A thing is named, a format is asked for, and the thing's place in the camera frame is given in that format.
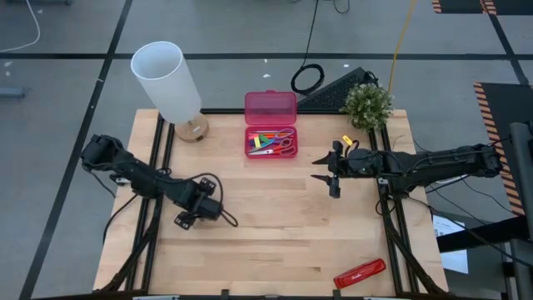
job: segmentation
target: yellow cable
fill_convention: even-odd
[[[398,52],[400,51],[401,41],[403,40],[403,37],[406,35],[407,28],[409,27],[409,21],[411,20],[411,15],[413,14],[413,10],[415,10],[415,6],[416,6],[416,0],[411,0],[411,5],[409,6],[409,12],[407,13],[406,22],[403,24],[403,29],[401,30],[400,40],[398,40],[398,44],[396,45],[396,49],[394,50],[394,57],[392,57],[391,76],[389,77],[389,90],[388,90],[389,93],[391,93],[392,91],[392,79],[394,78],[394,67],[396,65],[396,56],[398,55]]]

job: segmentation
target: wooden lamp base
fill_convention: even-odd
[[[191,121],[176,125],[174,133],[182,141],[187,143],[200,142],[209,131],[209,123],[206,116],[199,113]]]

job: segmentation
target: box lid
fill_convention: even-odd
[[[293,92],[249,92],[244,97],[244,118],[248,125],[291,125],[296,121]]]

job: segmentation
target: white paper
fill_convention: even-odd
[[[433,216],[433,228],[435,229],[436,237],[465,230],[452,221],[439,216]],[[466,250],[441,253],[441,260],[442,267],[445,269],[468,274],[468,255]]]

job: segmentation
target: yellow object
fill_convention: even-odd
[[[403,37],[406,35],[407,28],[409,27],[409,21],[411,20],[411,15],[413,14],[413,10],[415,10],[416,6],[416,0],[411,0],[411,5],[409,6],[409,12],[407,13],[406,22],[403,24],[403,29],[401,30],[400,39],[398,40],[398,44],[396,45],[396,49],[394,50],[394,56],[392,57],[392,67],[391,67],[391,76],[389,77],[389,90],[388,92],[392,92],[392,79],[394,78],[394,67],[396,65],[396,56],[398,55],[398,52],[400,51],[401,41],[403,40]]]
[[[261,142],[259,142],[259,137],[253,138],[253,142],[256,144],[256,148],[261,147]]]
[[[353,142],[351,141],[351,139],[348,136],[343,136],[342,139],[344,140],[344,142],[346,142],[348,144],[348,146],[353,145]]]

